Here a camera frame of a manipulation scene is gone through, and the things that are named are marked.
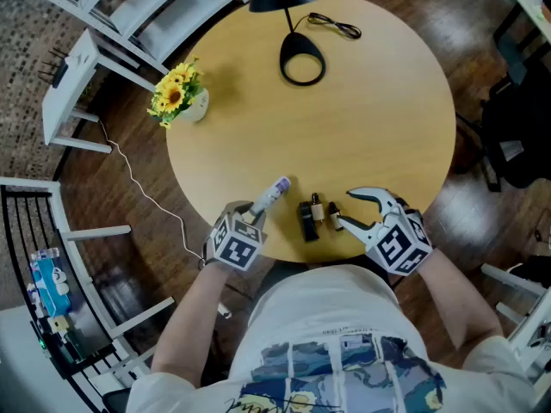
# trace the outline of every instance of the printed graphic on shirt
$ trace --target printed graphic on shirt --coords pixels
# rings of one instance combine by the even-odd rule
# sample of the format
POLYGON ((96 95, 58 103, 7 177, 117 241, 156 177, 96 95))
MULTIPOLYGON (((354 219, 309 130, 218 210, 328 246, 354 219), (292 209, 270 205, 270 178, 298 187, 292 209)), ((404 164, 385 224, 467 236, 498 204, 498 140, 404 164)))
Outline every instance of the printed graphic on shirt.
POLYGON ((264 381, 266 379, 287 378, 289 367, 288 350, 288 342, 265 348, 261 353, 262 365, 252 371, 252 380, 264 381))
POLYGON ((307 342, 293 345, 294 376, 332 373, 331 358, 325 344, 307 342))
POLYGON ((343 370, 370 366, 377 361, 377 353, 371 335, 341 336, 341 362, 343 370))
POLYGON ((266 348, 253 381, 241 387, 228 412, 393 413, 404 405, 407 412, 432 413, 443 407, 442 377, 405 341, 355 334, 341 336, 339 346, 343 371, 338 373, 331 368, 331 353, 338 349, 327 344, 266 348))

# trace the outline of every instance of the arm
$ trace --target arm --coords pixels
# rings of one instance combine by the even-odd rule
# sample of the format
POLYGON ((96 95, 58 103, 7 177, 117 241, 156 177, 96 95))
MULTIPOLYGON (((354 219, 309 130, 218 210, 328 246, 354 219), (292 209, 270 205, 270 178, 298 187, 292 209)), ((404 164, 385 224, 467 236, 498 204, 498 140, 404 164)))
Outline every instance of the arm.
POLYGON ((213 262, 197 275, 158 340, 153 372, 173 373, 200 386, 220 295, 230 272, 213 262))
POLYGON ((442 251, 434 250, 418 272, 456 349, 468 353, 490 336, 503 336, 498 316, 442 251))

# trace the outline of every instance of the white t-shirt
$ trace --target white t-shirt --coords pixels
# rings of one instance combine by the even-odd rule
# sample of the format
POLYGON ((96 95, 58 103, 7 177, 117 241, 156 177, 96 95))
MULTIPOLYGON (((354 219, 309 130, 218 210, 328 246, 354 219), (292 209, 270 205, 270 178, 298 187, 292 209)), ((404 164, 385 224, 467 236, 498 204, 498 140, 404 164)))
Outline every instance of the white t-shirt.
POLYGON ((428 361, 392 290, 352 265, 272 287, 228 380, 195 389, 168 373, 132 387, 130 413, 528 412, 533 392, 509 343, 488 338, 463 370, 428 361))

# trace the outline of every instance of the person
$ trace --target person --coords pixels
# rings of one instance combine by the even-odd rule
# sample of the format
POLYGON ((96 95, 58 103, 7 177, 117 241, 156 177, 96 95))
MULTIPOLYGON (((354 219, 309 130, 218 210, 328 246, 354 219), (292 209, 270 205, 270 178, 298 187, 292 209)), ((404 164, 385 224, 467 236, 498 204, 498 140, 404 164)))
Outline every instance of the person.
POLYGON ((438 249, 418 267, 462 369, 431 362, 388 284, 355 265, 281 280, 258 300, 227 380, 200 387, 230 275, 208 264, 161 335, 127 412, 528 412, 533 389, 492 308, 438 249))

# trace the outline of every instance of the power cord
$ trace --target power cord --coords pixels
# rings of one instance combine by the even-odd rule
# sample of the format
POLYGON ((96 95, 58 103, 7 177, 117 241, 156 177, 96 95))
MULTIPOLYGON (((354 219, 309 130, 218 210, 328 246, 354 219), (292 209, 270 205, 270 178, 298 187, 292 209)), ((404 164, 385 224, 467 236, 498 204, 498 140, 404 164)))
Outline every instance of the power cord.
MULTIPOLYGON (((178 215, 176 215, 176 214, 174 214, 174 213, 171 213, 171 212, 168 211, 167 209, 164 209, 162 206, 160 206, 160 205, 157 203, 156 200, 154 200, 151 196, 149 196, 149 195, 147 195, 147 194, 145 193, 145 191, 144 191, 144 189, 142 188, 141 184, 140 184, 138 181, 136 181, 136 179, 134 179, 133 172, 132 172, 132 166, 131 166, 130 163, 128 162, 128 157, 127 157, 127 155, 125 155, 125 154, 121 151, 121 148, 119 147, 119 145, 118 145, 116 142, 114 142, 114 141, 112 141, 111 139, 109 139, 109 137, 108 137, 108 135, 107 135, 107 131, 105 130, 105 126, 103 125, 102 120, 99 120, 99 123, 100 123, 100 125, 102 126, 103 135, 105 136, 105 140, 106 140, 107 142, 109 142, 110 144, 114 145, 114 146, 116 147, 117 151, 119 152, 119 154, 120 154, 122 157, 124 157, 124 160, 125 160, 125 162, 127 163, 128 171, 130 172, 130 179, 132 180, 132 182, 134 182, 136 185, 138 185, 139 191, 141 191, 141 193, 144 195, 144 197, 146 197, 146 198, 149 199, 151 202, 153 202, 153 204, 155 205, 155 207, 157 207, 159 210, 161 210, 161 211, 164 212, 164 213, 169 214, 169 215, 172 216, 172 217, 177 218, 177 219, 180 221, 180 228, 182 229, 182 242, 183 242, 183 248, 184 248, 186 251, 188 251, 191 255, 197 257, 197 259, 198 259, 198 267, 199 267, 199 263, 200 263, 200 262, 203 262, 203 263, 204 263, 204 262, 205 262, 205 259, 204 259, 202 256, 200 256, 199 254, 197 254, 195 251, 193 251, 193 250, 191 250, 190 248, 188 248, 188 239, 187 239, 187 236, 186 236, 186 224, 185 224, 185 222, 183 221, 183 219, 182 219, 180 216, 178 216, 178 215)), ((239 278, 240 278, 241 280, 246 281, 245 278, 244 278, 242 275, 240 275, 237 271, 234 271, 234 272, 239 276, 239 278)), ((227 283, 225 284, 225 286, 226 286, 228 289, 234 291, 235 293, 238 293, 238 294, 241 295, 242 297, 245 297, 245 298, 248 299, 249 301, 252 301, 252 297, 251 297, 251 296, 247 295, 246 293, 243 293, 243 292, 239 291, 236 287, 234 287, 234 286, 232 286, 232 285, 229 285, 229 284, 227 284, 227 283)))
POLYGON ((338 28, 339 31, 341 31, 342 35, 350 38, 351 40, 357 40, 362 36, 362 31, 360 30, 360 28, 357 28, 356 26, 353 26, 348 23, 335 22, 331 18, 325 15, 318 14, 316 12, 311 12, 308 15, 304 15, 300 20, 296 22, 296 24, 294 25, 293 31, 295 31, 296 28, 299 27, 300 22, 302 22, 305 18, 307 18, 308 22, 312 24, 334 25, 338 28))

